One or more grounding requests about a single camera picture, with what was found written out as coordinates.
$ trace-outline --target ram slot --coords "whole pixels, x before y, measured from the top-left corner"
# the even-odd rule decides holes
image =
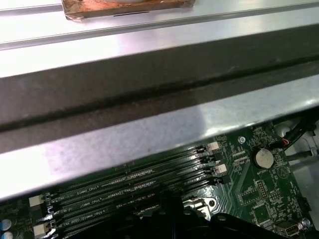
[[[125,177],[118,177],[112,180],[106,180],[99,183],[95,183],[93,185],[88,185],[86,187],[80,188],[78,190],[70,191],[68,194],[65,193],[58,198],[52,199],[52,203],[59,203],[61,205],[66,205],[69,203],[73,203],[79,200],[83,200],[88,197],[92,197],[96,194],[101,194],[103,192],[114,190],[116,188],[124,187],[128,182],[134,182],[145,180],[148,177],[154,177],[156,175],[160,175],[161,173],[170,172],[173,170],[177,170],[181,167],[181,165],[185,163],[191,164],[192,162],[198,161],[199,158],[179,158],[174,159],[169,164],[163,163],[157,165],[153,168],[148,168],[145,170],[138,171],[134,174],[126,175]]]
[[[85,185],[89,185],[89,184],[92,184],[92,183],[95,183],[98,181],[111,179],[111,178],[118,177],[118,176],[125,176],[127,171],[136,172],[136,171],[142,170],[146,167],[152,167],[152,166],[155,166],[159,163],[168,162],[172,159],[176,159],[176,158],[180,158],[180,157],[190,157],[192,155],[196,155],[197,153],[202,153],[203,151],[204,151],[204,148],[202,146],[199,146],[199,147],[190,148],[188,150],[173,154],[173,155],[166,157],[166,158],[163,158],[163,159],[149,160],[148,162],[141,163],[141,164],[138,164],[138,161],[137,161],[137,163],[136,162],[127,163],[127,164],[122,165],[121,167],[114,168],[113,173],[108,173],[107,175],[103,175],[100,177],[94,177],[94,178],[91,178],[89,180],[86,179],[85,181],[82,181],[80,183],[65,186],[65,187],[63,187],[63,189],[60,189],[58,191],[58,193],[67,193],[70,190],[74,190],[76,188],[83,187]]]
[[[207,186],[209,186],[209,185],[210,185],[210,181],[209,181],[209,180],[203,180],[203,181],[197,182],[197,183],[195,183],[195,184],[189,185],[188,187],[184,188],[183,191],[184,191],[185,193],[189,193],[189,192],[191,192],[191,191],[199,190],[199,189],[201,189],[201,188],[203,188],[203,187],[207,187]],[[153,201],[154,201],[154,198],[151,199],[151,198],[149,197],[149,203],[151,204]],[[145,211],[148,211],[148,210],[150,210],[150,209],[155,209],[155,208],[159,208],[159,207],[160,207],[159,204],[155,204],[154,206],[145,205],[146,202],[147,202],[147,200],[145,200],[145,201],[140,201],[140,204],[142,204],[141,207],[139,207],[138,209],[136,209],[136,210],[134,210],[133,212],[130,212],[130,213],[135,213],[136,215],[142,216]],[[85,226],[86,223],[82,223],[82,224],[80,224],[80,225],[76,225],[76,226],[73,226],[73,227],[66,228],[66,229],[64,230],[64,231],[66,232],[66,234],[65,234],[65,236],[64,236],[62,239],[67,239],[67,238],[69,238],[69,237],[71,237],[71,236],[74,236],[74,235],[80,233],[80,232],[83,232],[84,230],[86,230],[86,229],[88,229],[88,228],[91,228],[91,227],[93,227],[93,226],[99,224],[101,221],[105,221],[105,220],[109,219],[111,216],[115,216],[116,214],[117,214],[117,212],[114,213],[114,214],[108,214],[108,215],[105,215],[105,216],[102,216],[102,217],[93,219],[93,220],[87,222],[87,223],[92,223],[92,224],[90,224],[89,226]]]
[[[182,175],[187,175],[189,173],[192,173],[200,169],[204,169],[206,167],[207,166],[203,164],[188,166],[183,168],[183,170],[180,172],[176,172],[176,171],[171,172],[169,174],[151,178],[139,184],[130,185],[129,187],[122,188],[121,190],[118,190],[118,191],[111,191],[103,195],[99,195],[90,199],[86,199],[77,203],[64,206],[62,207],[60,211],[55,212],[53,216],[56,217],[56,216],[61,216],[63,214],[66,214],[65,217],[69,217],[78,213],[82,213],[87,210],[92,210],[97,207],[102,207],[106,204],[113,203],[114,200],[116,200],[117,198],[121,199],[122,197],[127,197],[128,193],[133,193],[135,191],[142,190],[150,186],[154,186],[163,181],[167,181],[170,178],[173,179],[176,176],[181,177]]]
[[[154,196],[157,196],[157,194],[160,195],[160,192],[162,190],[167,189],[169,184],[171,184],[169,188],[182,189],[183,187],[188,187],[191,184],[197,183],[199,180],[204,180],[206,177],[207,177],[207,174],[206,174],[206,171],[204,170],[197,171],[194,173],[189,173],[188,175],[177,176],[174,179],[170,179],[166,182],[160,182],[154,186],[145,188],[141,191],[130,193],[127,195],[126,198],[123,198],[119,201],[115,201],[113,204],[108,205],[106,207],[102,207],[84,214],[80,214],[72,218],[64,219],[63,223],[59,224],[57,228],[61,229],[61,228],[70,227],[77,224],[82,225],[86,221],[91,221],[95,218],[107,216],[111,212],[116,211],[118,213],[119,212],[118,210],[122,211],[123,209],[127,209],[132,204],[135,204],[137,202],[140,202],[146,199],[150,199]]]

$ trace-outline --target silver metal surface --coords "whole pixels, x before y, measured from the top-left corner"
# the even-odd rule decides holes
[[[5,0],[0,2],[0,77],[315,24],[318,5],[310,0],[198,0],[193,8],[72,22],[57,0]]]
[[[319,88],[309,87],[318,81],[312,76],[1,154],[0,199],[318,106]],[[13,172],[23,183],[7,180]]]
[[[319,7],[0,51],[0,77],[319,23]],[[76,22],[79,31],[83,25]],[[31,32],[39,34],[35,28]],[[12,37],[1,34],[0,38]]]

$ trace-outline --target mounting hole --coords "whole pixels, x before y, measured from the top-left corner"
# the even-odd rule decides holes
[[[213,208],[213,207],[215,207],[216,202],[214,200],[210,200],[209,205]]]

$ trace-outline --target metal panel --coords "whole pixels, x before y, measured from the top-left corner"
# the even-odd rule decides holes
[[[319,76],[0,155],[0,198],[30,192],[319,105]],[[23,179],[10,180],[14,176]]]

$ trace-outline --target dimm slot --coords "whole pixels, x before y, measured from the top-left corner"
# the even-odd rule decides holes
[[[143,198],[145,197],[149,198],[148,195],[155,195],[155,193],[153,193],[154,190],[167,189],[168,184],[174,184],[169,186],[170,189],[176,188],[176,187],[182,188],[183,186],[188,186],[188,184],[197,183],[199,181],[199,178],[203,178],[204,176],[207,176],[207,174],[205,174],[205,171],[202,170],[195,173],[190,173],[187,178],[185,177],[185,175],[182,175],[182,176],[176,177],[175,179],[158,183],[156,185],[153,185],[151,188],[146,188],[146,190],[143,190],[141,192],[128,194],[127,198],[122,199],[121,202],[114,202],[114,204],[112,205],[102,207],[102,208],[99,208],[99,209],[96,209],[88,213],[84,213],[69,219],[65,219],[64,222],[58,226],[58,228],[69,227],[74,224],[82,223],[94,217],[99,217],[99,216],[108,214],[111,211],[118,210],[122,207],[126,207],[127,205],[134,203],[136,201],[143,200]]]
[[[159,182],[159,180],[166,180],[168,177],[170,176],[176,176],[176,175],[181,175],[181,174],[187,174],[190,172],[193,172],[194,170],[199,170],[202,168],[207,167],[204,164],[201,164],[200,162],[197,162],[196,164],[191,164],[191,166],[189,166],[189,163],[185,163],[181,165],[183,168],[183,171],[177,172],[171,172],[171,173],[167,173],[167,174],[154,174],[152,175],[152,178],[149,179],[148,181],[142,181],[136,184],[132,184],[126,188],[121,188],[120,191],[119,190],[113,190],[113,191],[108,191],[107,193],[98,195],[98,196],[94,196],[93,198],[89,198],[89,199],[85,199],[82,201],[78,201],[75,202],[73,204],[67,205],[67,206],[63,206],[61,210],[57,211],[54,216],[56,215],[63,215],[65,213],[71,213],[73,211],[76,210],[81,210],[82,212],[85,210],[90,210],[92,208],[96,208],[99,206],[102,206],[104,204],[107,203],[111,203],[111,201],[114,199],[114,197],[116,196],[121,196],[125,193],[128,192],[133,192],[139,189],[142,189],[145,187],[145,185],[150,186],[154,183]]]
[[[58,191],[58,193],[60,193],[60,194],[65,193],[65,192],[67,193],[68,191],[70,191],[72,189],[75,189],[78,187],[83,187],[85,185],[92,184],[92,183],[97,182],[97,181],[101,181],[101,180],[105,180],[105,179],[109,179],[109,178],[113,178],[113,177],[117,177],[117,176],[123,176],[127,173],[128,169],[130,172],[135,172],[137,170],[141,170],[141,169],[144,169],[146,167],[151,167],[151,166],[157,165],[158,163],[163,163],[163,162],[169,161],[171,159],[179,158],[179,157],[192,156],[194,154],[201,153],[203,151],[204,151],[204,148],[202,146],[199,146],[199,147],[190,148],[188,150],[170,155],[169,157],[166,157],[163,159],[149,161],[149,162],[146,162],[143,164],[136,164],[135,162],[132,162],[129,164],[124,164],[122,168],[120,168],[120,167],[115,168],[114,173],[111,173],[111,174],[108,173],[108,175],[105,175],[105,176],[92,178],[90,180],[86,180],[86,181],[83,181],[81,183],[65,186],[63,189],[60,189]]]
[[[165,170],[167,172],[175,170],[177,166],[180,164],[183,164],[185,162],[194,162],[199,160],[200,158],[194,158],[194,159],[189,159],[189,158],[180,158],[180,159],[175,159],[174,162],[171,162],[169,165],[166,164],[161,164],[159,166],[156,166],[155,168],[149,168],[145,169],[143,171],[139,171],[134,173],[133,175],[127,175],[125,177],[121,178],[115,178],[112,180],[106,180],[102,181],[99,183],[95,183],[93,185],[88,185],[84,188],[78,189],[78,190],[73,190],[71,191],[68,195],[64,195],[55,199],[52,199],[52,203],[60,203],[62,205],[66,205],[69,203],[73,203],[75,201],[79,201],[82,199],[85,199],[87,197],[91,197],[94,194],[98,194],[100,190],[112,190],[115,189],[116,187],[123,187],[125,186],[123,183],[130,182],[131,180],[144,180],[146,177],[153,177],[154,173],[164,173]]]
[[[106,200],[104,202],[100,202],[97,204],[92,204],[92,203],[88,204],[88,202],[81,201],[80,204],[72,205],[71,207],[65,207],[64,211],[67,212],[67,214],[65,214],[63,218],[72,217],[76,214],[83,213],[88,210],[93,210],[97,207],[105,206],[106,204],[112,204],[115,201],[121,200],[122,198],[124,199],[127,198],[128,193],[130,193],[130,196],[133,196],[134,193],[139,193],[141,190],[147,191],[149,187],[154,187],[156,186],[156,184],[159,184],[159,183],[167,184],[165,181],[170,183],[170,180],[173,180],[174,182],[175,179],[179,179],[183,176],[191,177],[192,175],[189,175],[191,173],[194,173],[194,169],[192,167],[189,167],[188,169],[185,169],[184,171],[179,173],[172,172],[170,173],[170,175],[166,174],[158,178],[149,179],[148,181],[144,181],[138,185],[131,186],[124,190],[122,189],[120,192],[118,191],[110,192],[107,195],[105,195]]]
[[[205,186],[209,185],[209,180],[204,180],[202,182],[194,183],[195,180],[192,179],[191,182],[192,182],[192,184],[185,182],[185,184],[190,184],[186,188],[184,188],[184,192],[185,193],[186,192],[191,192],[191,191],[196,190],[198,188],[202,188],[202,187],[205,187]],[[171,187],[177,189],[177,188],[180,187],[180,183],[176,183],[175,185],[171,185]],[[142,198],[142,197],[140,197],[140,198],[138,198],[137,200],[134,201],[133,205],[130,205],[131,206],[130,208],[137,208],[138,207],[137,206],[138,203],[140,203],[143,206],[144,209],[145,208],[149,208],[149,207],[152,206],[153,203],[156,202],[156,200],[153,197],[157,197],[157,199],[159,201],[160,194],[153,193],[153,194],[150,194],[150,195],[147,195],[147,196],[143,196],[143,200],[140,200]],[[114,215],[118,215],[119,213],[123,213],[123,212],[128,212],[129,211],[129,209],[127,207],[123,207],[123,206],[119,207],[119,205],[115,206],[115,208],[117,208],[117,209],[115,211],[113,211],[113,212],[110,212],[108,214],[102,215],[102,216],[97,217],[95,219],[91,219],[91,220],[86,221],[86,222],[80,222],[80,224],[76,224],[74,226],[68,227],[64,231],[65,232],[73,231],[73,230],[75,230],[77,228],[86,227],[89,224],[97,223],[97,222],[103,221],[103,220],[105,220],[107,218],[110,218],[110,217],[112,217]]]

